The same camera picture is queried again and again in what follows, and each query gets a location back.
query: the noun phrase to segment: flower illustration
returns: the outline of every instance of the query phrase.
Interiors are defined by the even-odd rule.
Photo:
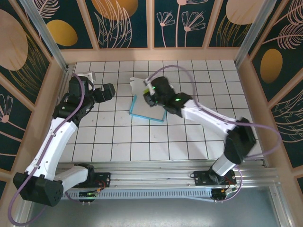
[[[163,32],[163,27],[168,26],[168,25],[173,25],[176,23],[175,20],[173,20],[173,15],[171,12],[164,12],[163,14],[161,12],[157,13],[157,19],[160,23],[161,26],[161,31],[162,31],[162,39],[164,43],[164,47],[166,47],[165,39],[164,39],[164,32]]]
[[[5,103],[4,95],[0,94],[0,121],[2,123],[7,123],[9,121],[9,114],[12,106],[13,106],[13,98],[7,96]]]
[[[188,17],[188,11],[182,13],[182,22],[185,31],[185,46],[186,47],[186,38],[187,33],[191,31],[197,31],[205,28],[205,23],[203,23],[204,17],[203,12],[197,13],[192,12],[191,15]]]
[[[177,0],[179,5],[177,12],[177,25],[176,25],[176,47],[178,47],[178,24],[179,24],[179,15],[181,6],[193,5],[208,2],[208,0]]]

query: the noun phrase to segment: white tiled floor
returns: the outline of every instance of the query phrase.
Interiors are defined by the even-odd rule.
[[[252,121],[233,61],[122,61],[78,62],[75,72],[94,71],[96,87],[113,83],[115,97],[96,104],[69,139],[61,162],[110,162],[144,160],[216,159],[223,139],[206,127],[177,115],[164,122],[131,117],[130,77],[145,79],[167,65],[189,70],[195,78],[199,102],[226,116]],[[193,94],[183,69],[167,68],[164,74],[176,93]],[[251,154],[261,152],[260,144]]]

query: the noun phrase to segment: robotic arm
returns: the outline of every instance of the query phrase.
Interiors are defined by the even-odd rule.
[[[214,116],[207,114],[199,109],[191,96],[185,93],[176,94],[165,77],[158,77],[151,82],[145,80],[145,83],[149,89],[144,93],[144,98],[150,106],[161,105],[169,113],[198,122],[225,140],[224,153],[208,171],[209,178],[215,184],[225,181],[226,174],[235,165],[241,164],[256,144],[251,127],[230,124],[214,116],[219,116],[229,122],[249,122],[247,119],[228,118],[201,105]]]
[[[59,131],[57,131],[46,150],[40,166],[20,192],[20,195],[24,200],[55,206],[60,201],[63,193],[68,189],[82,182],[90,183],[93,181],[94,168],[87,164],[75,165],[73,168],[59,175],[55,175],[64,148],[69,138],[79,126],[81,119],[91,111],[95,103],[105,102],[112,99],[115,95],[115,89],[112,84],[104,84],[104,91],[102,91],[101,88],[94,88],[94,72],[78,74],[78,76],[84,85],[85,91],[81,108],[60,128]],[[73,77],[69,82],[69,92],[63,96],[61,102],[55,108],[50,129],[39,152],[23,174],[15,174],[13,183],[17,188],[21,186],[29,173],[37,166],[38,159],[42,155],[49,138],[53,134],[53,130],[78,107],[80,99],[81,87],[79,81]]]

